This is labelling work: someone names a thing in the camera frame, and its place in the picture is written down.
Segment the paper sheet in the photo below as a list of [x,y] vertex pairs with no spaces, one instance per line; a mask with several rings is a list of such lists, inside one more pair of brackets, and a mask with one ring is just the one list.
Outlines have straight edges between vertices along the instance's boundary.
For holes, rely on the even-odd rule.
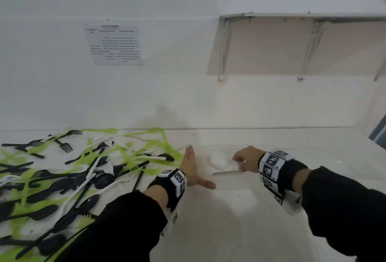
[[135,26],[84,25],[83,28],[95,65],[142,65]]

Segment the right hand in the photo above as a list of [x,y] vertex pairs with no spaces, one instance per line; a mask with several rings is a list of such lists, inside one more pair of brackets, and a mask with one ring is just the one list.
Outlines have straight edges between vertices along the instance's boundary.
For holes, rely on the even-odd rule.
[[259,172],[259,159],[264,155],[265,151],[257,149],[253,146],[248,146],[236,152],[232,160],[244,162],[239,166],[240,172]]

